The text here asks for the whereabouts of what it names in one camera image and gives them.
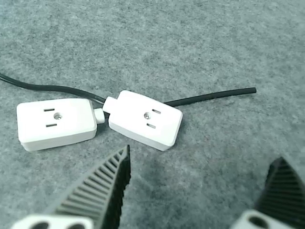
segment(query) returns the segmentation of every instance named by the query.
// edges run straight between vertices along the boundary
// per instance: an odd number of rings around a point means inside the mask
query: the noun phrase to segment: black cable
[[[24,83],[24,82],[12,79],[8,76],[5,76],[1,73],[0,73],[0,80],[10,83],[14,86],[22,87],[22,88],[29,89],[29,90],[64,92],[64,93],[74,94],[74,95],[77,95],[77,96],[80,96],[80,97],[83,97],[86,99],[90,99],[90,100],[100,103],[100,104],[104,104],[104,102],[105,102],[105,99],[102,97],[99,97],[90,92],[86,92],[86,91],[83,91],[80,89],[75,89],[72,87],[56,86],[56,85],[36,85],[36,84]],[[230,91],[224,91],[224,92],[204,94],[204,95],[199,95],[199,96],[185,98],[185,99],[178,99],[178,100],[165,102],[165,104],[172,106],[172,107],[176,107],[176,106],[189,105],[189,104],[193,104],[193,103],[197,103],[197,102],[202,102],[202,101],[210,100],[210,99],[223,98],[223,97],[228,97],[228,96],[233,96],[233,95],[253,94],[253,93],[256,93],[256,88],[250,87],[250,88],[244,88],[244,89],[236,89],[236,90],[230,90]]]
[[[233,95],[242,95],[242,94],[253,94],[256,93],[255,87],[250,88],[244,88],[244,89],[236,89],[236,90],[230,90],[230,91],[224,91],[224,92],[215,92],[210,94],[204,94],[199,95],[195,97],[185,98],[185,99],[178,99],[174,101],[165,102],[166,105],[176,107],[176,106],[183,106],[183,105],[189,105],[194,104],[197,102],[210,100],[210,99],[217,99],[217,98],[223,98]]]
[[[12,79],[6,75],[3,75],[0,73],[0,80],[3,80],[7,83],[10,83],[17,87],[22,87],[28,90],[33,91],[49,91],[49,92],[64,92],[69,93],[73,95],[77,95],[89,100],[92,100],[94,102],[97,102],[99,104],[104,104],[105,99],[102,97],[99,97],[95,94],[92,94],[87,91],[83,91],[80,89],[72,88],[72,87],[65,87],[65,86],[56,86],[56,85],[36,85],[36,84],[30,84],[30,83],[24,83],[19,80]]]

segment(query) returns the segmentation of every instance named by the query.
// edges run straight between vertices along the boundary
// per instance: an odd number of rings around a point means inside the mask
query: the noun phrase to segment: outlet housing
[[[110,113],[111,129],[162,151],[175,144],[183,116],[176,108],[130,91],[117,99],[108,97],[103,110]]]
[[[19,104],[17,122],[20,143],[35,151],[93,138],[104,113],[87,99],[56,99]]]

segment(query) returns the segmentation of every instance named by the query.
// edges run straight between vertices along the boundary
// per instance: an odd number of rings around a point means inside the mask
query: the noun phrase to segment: extension cord
[[[27,151],[82,142],[95,137],[105,122],[101,108],[88,99],[56,99],[17,106],[18,138]]]

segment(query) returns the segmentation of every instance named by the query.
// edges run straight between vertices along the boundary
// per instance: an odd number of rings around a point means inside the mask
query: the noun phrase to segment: electrical outlet
[[[103,106],[110,113],[109,127],[129,138],[166,150],[175,144],[182,112],[141,94],[122,91]]]
[[[17,106],[18,138],[27,151],[74,144],[95,136],[105,120],[87,99],[56,99]]]

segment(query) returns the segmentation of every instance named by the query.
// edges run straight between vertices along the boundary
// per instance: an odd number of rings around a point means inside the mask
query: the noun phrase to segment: carpet
[[[228,228],[283,156],[305,179],[305,1],[0,0],[0,72],[102,97],[159,101],[244,87],[257,94],[178,107],[173,148],[111,130],[26,152],[16,106],[69,98],[0,82],[0,225],[45,210],[74,180],[130,144],[121,229]]]

